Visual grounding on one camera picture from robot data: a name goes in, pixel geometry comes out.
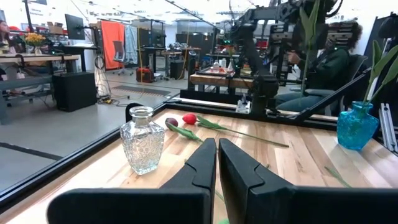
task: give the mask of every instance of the person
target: person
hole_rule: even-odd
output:
[[[348,39],[346,47],[335,47],[335,40],[328,38],[322,54],[310,63],[307,74],[306,88],[337,90],[346,83],[345,69],[349,64],[349,52],[356,47],[361,38],[362,27],[353,24],[353,35]],[[289,62],[304,71],[305,60],[296,52],[289,52]],[[301,92],[285,93],[275,96],[277,110],[301,112],[323,99],[322,96],[302,96]]]
[[[10,39],[10,30],[5,21],[0,20],[0,55],[1,54],[16,54],[15,43]],[[7,80],[16,80],[21,77],[16,63],[0,63],[0,73],[7,75]],[[10,90],[11,94],[21,94],[19,90]]]

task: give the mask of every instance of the wooden tabletop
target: wooden tabletop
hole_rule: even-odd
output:
[[[203,140],[215,138],[218,142],[219,138],[227,138],[295,185],[343,187],[325,169],[328,167],[352,187],[398,187],[398,157],[374,140],[362,152],[350,151],[337,143],[336,133],[332,131],[203,114],[204,118],[222,126],[289,145],[289,148],[281,148],[240,134],[183,124],[184,114],[183,111],[163,110],[154,121],[165,128],[165,119],[175,118],[180,127],[192,130]],[[50,201],[71,189],[158,188],[178,172],[199,145],[199,142],[166,130],[158,168],[138,176],[127,163],[121,140],[117,140],[0,215],[0,223],[46,223]],[[219,170],[216,176],[216,190],[222,194]],[[218,196],[215,196],[214,209],[214,223],[227,218],[224,202]]]
[[[211,75],[191,75],[190,81],[195,85],[229,86],[230,88],[248,88],[252,86],[251,79],[233,78],[228,80],[225,77]]]
[[[25,62],[44,62],[62,60],[59,55],[36,55],[36,54],[21,54]],[[20,58],[15,57],[16,54],[0,54],[0,63],[21,62]],[[64,56],[65,60],[78,60],[80,55]]]

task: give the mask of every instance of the glass bottle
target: glass bottle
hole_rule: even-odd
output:
[[[165,130],[152,121],[153,112],[146,106],[131,108],[132,120],[120,129],[127,160],[138,175],[155,170],[163,151]]]
[[[369,114],[371,103],[353,102],[351,111],[342,111],[337,120],[338,143],[347,149],[360,151],[373,137],[379,120]]]

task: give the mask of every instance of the dark jacket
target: dark jacket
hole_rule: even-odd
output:
[[[345,48],[324,51],[311,65],[307,75],[307,88],[337,90],[346,82],[345,70],[349,65],[349,53]],[[298,64],[304,71],[305,60]]]

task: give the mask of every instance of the blue glass vase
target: blue glass vase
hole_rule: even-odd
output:
[[[351,111],[342,111],[337,120],[338,143],[347,149],[360,151],[373,137],[379,120],[369,114],[371,103],[353,101]]]

